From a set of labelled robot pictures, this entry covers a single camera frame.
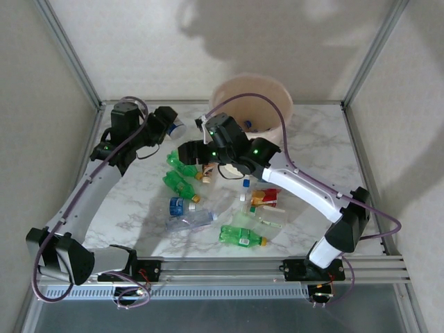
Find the gray floor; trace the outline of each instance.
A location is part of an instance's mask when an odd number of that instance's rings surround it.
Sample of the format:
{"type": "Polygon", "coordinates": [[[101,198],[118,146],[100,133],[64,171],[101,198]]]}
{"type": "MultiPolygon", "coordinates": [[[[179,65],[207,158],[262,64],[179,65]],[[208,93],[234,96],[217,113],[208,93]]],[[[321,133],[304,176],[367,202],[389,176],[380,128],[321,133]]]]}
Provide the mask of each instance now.
{"type": "MultiPolygon", "coordinates": [[[[335,286],[338,294],[347,285],[335,286]]],[[[158,300],[117,309],[110,300],[45,304],[36,332],[405,332],[391,285],[359,285],[343,302],[158,300]]]]}

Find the green plastic bottle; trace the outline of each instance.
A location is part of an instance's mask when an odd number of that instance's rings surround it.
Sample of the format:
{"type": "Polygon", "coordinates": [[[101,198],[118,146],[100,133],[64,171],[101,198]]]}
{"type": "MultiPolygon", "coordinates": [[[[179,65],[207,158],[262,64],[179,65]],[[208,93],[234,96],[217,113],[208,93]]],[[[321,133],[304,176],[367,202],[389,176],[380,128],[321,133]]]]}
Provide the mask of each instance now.
{"type": "Polygon", "coordinates": [[[195,203],[200,201],[200,196],[194,193],[193,187],[185,182],[185,179],[180,177],[176,171],[169,171],[166,176],[162,178],[164,183],[179,194],[181,198],[193,200],[195,203]]]}
{"type": "Polygon", "coordinates": [[[197,168],[194,165],[185,165],[179,160],[179,154],[176,150],[172,151],[171,154],[166,157],[166,163],[171,165],[184,176],[195,177],[197,180],[203,178],[203,173],[197,171],[197,168]]]}
{"type": "Polygon", "coordinates": [[[234,244],[244,248],[251,248],[256,245],[266,245],[265,237],[260,237],[250,229],[232,227],[231,225],[221,226],[219,241],[221,243],[234,244]]]}

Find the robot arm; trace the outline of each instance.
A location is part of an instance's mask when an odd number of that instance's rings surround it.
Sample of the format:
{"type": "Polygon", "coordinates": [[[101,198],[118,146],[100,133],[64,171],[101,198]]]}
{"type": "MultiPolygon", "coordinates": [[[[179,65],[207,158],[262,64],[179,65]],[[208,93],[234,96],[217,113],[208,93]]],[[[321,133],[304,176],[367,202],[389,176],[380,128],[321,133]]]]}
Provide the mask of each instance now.
{"type": "Polygon", "coordinates": [[[67,202],[45,228],[32,228],[26,236],[30,253],[36,256],[50,231],[62,222],[43,249],[38,264],[40,274],[77,285],[84,283],[91,274],[105,271],[125,269],[133,275],[137,261],[135,250],[115,245],[87,250],[81,244],[103,199],[135,160],[136,151],[161,144],[177,113],[169,107],[159,107],[145,115],[143,128],[139,124],[141,116],[136,103],[123,101],[114,106],[111,127],[105,130],[101,142],[94,148],[86,172],[67,202]],[[129,137],[133,138],[118,149],[129,137]]]}
{"type": "MultiPolygon", "coordinates": [[[[281,186],[303,199],[321,212],[332,226],[324,237],[314,244],[307,256],[307,264],[321,270],[326,269],[341,253],[355,250],[367,222],[369,212],[352,203],[347,203],[330,192],[317,187],[299,175],[305,174],[321,180],[307,170],[290,168],[278,146],[263,138],[248,140],[246,134],[232,117],[218,114],[207,121],[205,127],[213,141],[187,142],[179,147],[179,158],[185,164],[217,162],[231,164],[244,175],[281,186]]],[[[369,193],[359,187],[355,191],[337,187],[341,193],[367,203],[369,193]]]]}

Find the black bracket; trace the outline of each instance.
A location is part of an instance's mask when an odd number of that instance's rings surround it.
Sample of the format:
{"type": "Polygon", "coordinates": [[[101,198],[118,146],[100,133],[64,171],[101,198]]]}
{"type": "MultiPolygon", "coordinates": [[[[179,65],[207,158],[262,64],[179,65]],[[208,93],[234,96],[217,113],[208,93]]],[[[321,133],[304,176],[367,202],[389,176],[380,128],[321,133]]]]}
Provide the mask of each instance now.
{"type": "Polygon", "coordinates": [[[344,267],[342,260],[335,259],[326,269],[320,269],[313,264],[307,263],[305,258],[285,259],[280,270],[284,272],[285,281],[344,281],[344,267]]]}
{"type": "MultiPolygon", "coordinates": [[[[143,269],[149,282],[159,282],[161,264],[160,260],[138,259],[134,265],[132,278],[137,282],[146,282],[144,276],[140,273],[140,270],[143,269]]],[[[97,281],[120,282],[121,279],[113,275],[102,274],[97,277],[97,281]]]]}

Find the white enclosure wall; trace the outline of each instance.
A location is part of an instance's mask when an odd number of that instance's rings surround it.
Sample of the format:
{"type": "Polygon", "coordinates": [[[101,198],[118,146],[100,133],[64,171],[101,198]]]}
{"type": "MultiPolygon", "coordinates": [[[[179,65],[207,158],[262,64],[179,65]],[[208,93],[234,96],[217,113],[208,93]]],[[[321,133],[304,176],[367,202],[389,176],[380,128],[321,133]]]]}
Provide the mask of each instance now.
{"type": "Polygon", "coordinates": [[[51,0],[102,99],[207,99],[255,72],[341,100],[393,0],[51,0]]]}
{"type": "Polygon", "coordinates": [[[25,237],[66,199],[95,111],[29,0],[0,10],[0,332],[31,278],[25,237]]]}
{"type": "Polygon", "coordinates": [[[444,2],[410,1],[352,104],[430,332],[444,332],[444,2]]]}

